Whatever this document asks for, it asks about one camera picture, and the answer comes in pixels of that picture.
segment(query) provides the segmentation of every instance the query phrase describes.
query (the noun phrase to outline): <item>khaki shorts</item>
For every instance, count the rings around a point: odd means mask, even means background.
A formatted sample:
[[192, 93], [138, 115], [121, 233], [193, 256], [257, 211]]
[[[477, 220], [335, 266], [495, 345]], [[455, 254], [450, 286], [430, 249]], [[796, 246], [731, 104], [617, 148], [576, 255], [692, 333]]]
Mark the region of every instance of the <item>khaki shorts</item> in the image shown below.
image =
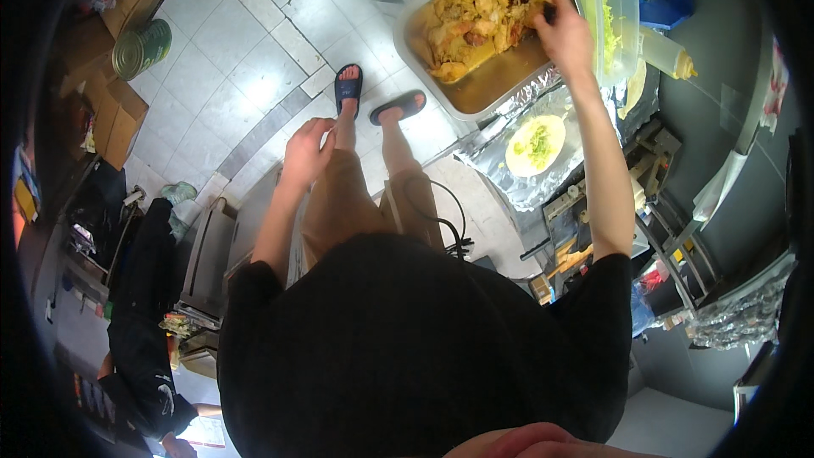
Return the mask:
[[300, 226], [308, 267], [358, 233], [400, 233], [443, 251], [438, 222], [423, 218], [416, 207], [425, 215], [438, 216], [430, 178], [418, 162], [385, 182], [381, 204], [376, 207], [367, 192], [359, 157], [335, 149], [311, 189]]

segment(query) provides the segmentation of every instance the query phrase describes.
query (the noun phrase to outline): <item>green sneaker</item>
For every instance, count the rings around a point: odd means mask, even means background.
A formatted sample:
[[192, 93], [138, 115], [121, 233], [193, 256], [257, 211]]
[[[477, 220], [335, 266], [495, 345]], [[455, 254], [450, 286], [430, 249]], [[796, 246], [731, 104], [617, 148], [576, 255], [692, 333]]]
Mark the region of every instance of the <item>green sneaker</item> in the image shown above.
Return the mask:
[[166, 198], [173, 207], [184, 200], [192, 200], [198, 196], [198, 190], [192, 184], [179, 182], [178, 184], [167, 184], [161, 188], [161, 198]]
[[190, 229], [190, 226], [175, 215], [175, 211], [169, 211], [169, 228], [173, 229], [173, 237], [175, 237], [175, 242], [181, 242], [181, 239], [187, 235], [187, 232]]

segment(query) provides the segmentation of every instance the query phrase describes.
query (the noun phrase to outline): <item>cooked chicken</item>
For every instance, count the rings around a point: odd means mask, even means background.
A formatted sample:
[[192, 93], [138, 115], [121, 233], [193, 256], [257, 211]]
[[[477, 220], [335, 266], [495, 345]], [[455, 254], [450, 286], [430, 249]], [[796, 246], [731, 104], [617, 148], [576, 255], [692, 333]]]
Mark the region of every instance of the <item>cooked chicken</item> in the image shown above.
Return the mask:
[[411, 27], [413, 49], [430, 73], [454, 82], [496, 53], [517, 46], [532, 17], [547, 0], [433, 0], [417, 15], [423, 27]]

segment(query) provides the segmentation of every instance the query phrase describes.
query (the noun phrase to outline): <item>hand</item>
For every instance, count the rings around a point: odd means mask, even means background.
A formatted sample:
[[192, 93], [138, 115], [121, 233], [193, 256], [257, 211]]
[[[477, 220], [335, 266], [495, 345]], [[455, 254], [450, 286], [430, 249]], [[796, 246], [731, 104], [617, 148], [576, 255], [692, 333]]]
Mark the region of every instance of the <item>hand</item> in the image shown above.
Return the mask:
[[542, 14], [533, 18], [543, 49], [558, 67], [566, 81], [592, 75], [591, 58], [594, 56], [594, 37], [585, 20], [571, 0], [551, 0], [557, 8], [554, 25], [549, 25]]
[[[294, 133], [286, 145], [286, 160], [282, 165], [280, 184], [306, 191], [325, 169], [336, 145], [336, 131], [332, 118], [314, 117]], [[325, 144], [319, 147], [322, 135], [328, 133]]]

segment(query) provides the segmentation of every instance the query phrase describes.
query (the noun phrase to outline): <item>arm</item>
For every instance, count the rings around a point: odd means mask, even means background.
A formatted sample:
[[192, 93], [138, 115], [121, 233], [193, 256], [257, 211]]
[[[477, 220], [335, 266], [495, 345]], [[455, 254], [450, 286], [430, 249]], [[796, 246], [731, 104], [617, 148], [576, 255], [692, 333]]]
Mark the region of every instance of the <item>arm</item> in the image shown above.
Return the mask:
[[570, 0], [552, 0], [557, 7], [554, 25], [540, 14], [534, 18], [545, 52], [559, 68], [580, 123], [585, 151], [585, 183], [594, 260], [633, 249], [633, 189], [627, 164], [616, 140], [611, 118], [599, 94], [591, 57], [594, 39]]
[[260, 226], [251, 261], [269, 264], [285, 288], [294, 217], [305, 192], [331, 159], [336, 134], [330, 132], [322, 148], [322, 135], [334, 127], [330, 118], [312, 118], [303, 124], [286, 146], [286, 160], [280, 184], [274, 189], [269, 209]]
[[113, 373], [113, 358], [110, 352], [107, 352], [107, 355], [102, 360], [102, 366], [99, 367], [99, 371], [96, 373], [96, 380], [105, 378], [111, 373]]
[[192, 406], [195, 407], [195, 411], [198, 412], [199, 416], [219, 416], [220, 405], [210, 405], [209, 403], [192, 403]]

